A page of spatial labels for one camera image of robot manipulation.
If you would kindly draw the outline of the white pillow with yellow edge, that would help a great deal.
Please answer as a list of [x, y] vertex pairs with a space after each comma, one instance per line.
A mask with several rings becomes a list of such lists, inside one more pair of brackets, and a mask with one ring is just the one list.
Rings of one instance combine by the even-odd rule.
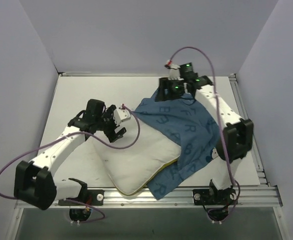
[[108, 147], [93, 137], [88, 139], [112, 183], [125, 196], [136, 194], [181, 154], [181, 147], [160, 131], [142, 121], [139, 124], [138, 140], [126, 149]]

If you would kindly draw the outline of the blue cartoon print pillowcase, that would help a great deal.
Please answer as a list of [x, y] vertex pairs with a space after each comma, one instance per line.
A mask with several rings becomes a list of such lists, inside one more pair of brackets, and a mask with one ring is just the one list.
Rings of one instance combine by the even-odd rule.
[[179, 158], [147, 184], [153, 196], [160, 200], [212, 161], [220, 132], [213, 117], [191, 94], [159, 102], [155, 101], [156, 95], [143, 98], [134, 111], [135, 116], [181, 148]]

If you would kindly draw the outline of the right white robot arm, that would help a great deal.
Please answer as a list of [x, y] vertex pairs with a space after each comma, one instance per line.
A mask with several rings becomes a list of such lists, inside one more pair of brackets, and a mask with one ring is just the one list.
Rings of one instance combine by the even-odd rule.
[[218, 124], [220, 137], [215, 149], [221, 159], [220, 169], [211, 180], [214, 188], [208, 192], [208, 198], [219, 205], [226, 199], [225, 190], [236, 185], [234, 173], [239, 166], [238, 159], [243, 159], [252, 149], [254, 123], [237, 114], [217, 92], [216, 79], [199, 76], [192, 63], [177, 65], [169, 60], [165, 67], [169, 73], [159, 79], [155, 101], [177, 100], [190, 94]]

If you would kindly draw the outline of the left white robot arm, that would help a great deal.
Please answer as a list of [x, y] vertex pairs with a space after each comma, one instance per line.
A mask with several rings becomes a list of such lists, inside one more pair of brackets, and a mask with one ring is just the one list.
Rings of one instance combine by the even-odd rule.
[[14, 197], [41, 210], [48, 209], [54, 201], [65, 199], [77, 206], [85, 204], [88, 185], [74, 177], [57, 181], [55, 173], [69, 155], [96, 132], [103, 132], [110, 143], [122, 138], [126, 129], [120, 125], [130, 118], [131, 113], [123, 106], [106, 107], [103, 101], [90, 99], [57, 140], [45, 146], [35, 158], [16, 166]]

